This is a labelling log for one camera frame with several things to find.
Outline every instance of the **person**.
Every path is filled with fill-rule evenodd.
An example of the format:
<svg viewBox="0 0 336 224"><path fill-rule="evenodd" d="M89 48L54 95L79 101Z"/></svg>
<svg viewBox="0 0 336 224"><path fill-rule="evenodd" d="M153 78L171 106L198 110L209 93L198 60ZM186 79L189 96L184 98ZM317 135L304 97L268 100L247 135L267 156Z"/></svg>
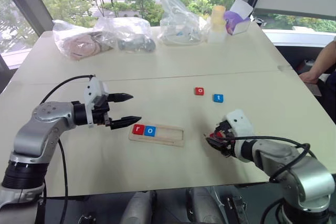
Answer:
<svg viewBox="0 0 336 224"><path fill-rule="evenodd" d="M326 82L319 80L321 74L336 63L336 37L319 53L312 68L299 75L305 83L317 84L322 98L319 100L325 111L336 124L336 72L327 78Z"/></svg>

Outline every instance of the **clear plastic bag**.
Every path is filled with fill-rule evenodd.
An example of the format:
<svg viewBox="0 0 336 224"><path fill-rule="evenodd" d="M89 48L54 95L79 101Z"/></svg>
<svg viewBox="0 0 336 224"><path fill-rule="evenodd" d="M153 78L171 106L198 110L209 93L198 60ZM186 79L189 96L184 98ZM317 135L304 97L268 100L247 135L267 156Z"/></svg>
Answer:
<svg viewBox="0 0 336 224"><path fill-rule="evenodd" d="M206 21L180 0L161 0L164 9L159 40L166 45L196 45L205 39Z"/></svg>
<svg viewBox="0 0 336 224"><path fill-rule="evenodd" d="M80 60L113 48L114 35L96 28L75 26L63 20L54 20L55 44L71 60Z"/></svg>
<svg viewBox="0 0 336 224"><path fill-rule="evenodd" d="M152 39L151 25L142 18L99 18L96 28L103 31L103 37L113 33L117 39L120 50L127 52L152 52L155 42Z"/></svg>

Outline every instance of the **person's arm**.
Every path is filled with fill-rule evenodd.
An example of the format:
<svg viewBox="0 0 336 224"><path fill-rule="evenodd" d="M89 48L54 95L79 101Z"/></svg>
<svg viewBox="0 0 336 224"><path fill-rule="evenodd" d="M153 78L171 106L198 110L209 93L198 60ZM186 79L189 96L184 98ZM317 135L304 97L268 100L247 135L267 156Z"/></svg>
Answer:
<svg viewBox="0 0 336 224"><path fill-rule="evenodd" d="M317 83L321 74L336 63L336 41L327 44L319 53L312 68L299 75L302 81L306 83Z"/></svg>

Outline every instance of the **person's hand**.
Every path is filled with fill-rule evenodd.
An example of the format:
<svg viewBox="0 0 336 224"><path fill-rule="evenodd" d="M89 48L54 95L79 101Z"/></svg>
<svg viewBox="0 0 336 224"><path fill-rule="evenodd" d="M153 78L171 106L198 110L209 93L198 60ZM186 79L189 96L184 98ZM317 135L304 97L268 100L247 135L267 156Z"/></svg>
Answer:
<svg viewBox="0 0 336 224"><path fill-rule="evenodd" d="M301 78L303 82L313 83L313 84L316 84L319 79L319 77L316 77L316 74L310 71L300 74L299 77Z"/></svg>

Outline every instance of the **blue letter block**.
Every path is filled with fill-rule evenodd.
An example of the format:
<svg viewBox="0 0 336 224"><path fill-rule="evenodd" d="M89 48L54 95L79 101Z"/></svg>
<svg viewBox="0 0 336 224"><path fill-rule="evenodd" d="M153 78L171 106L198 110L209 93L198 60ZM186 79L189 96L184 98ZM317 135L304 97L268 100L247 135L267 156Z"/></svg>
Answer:
<svg viewBox="0 0 336 224"><path fill-rule="evenodd" d="M214 94L214 102L224 102L224 96L222 94Z"/></svg>
<svg viewBox="0 0 336 224"><path fill-rule="evenodd" d="M155 136L155 131L156 131L156 127L146 126L144 135L145 136Z"/></svg>

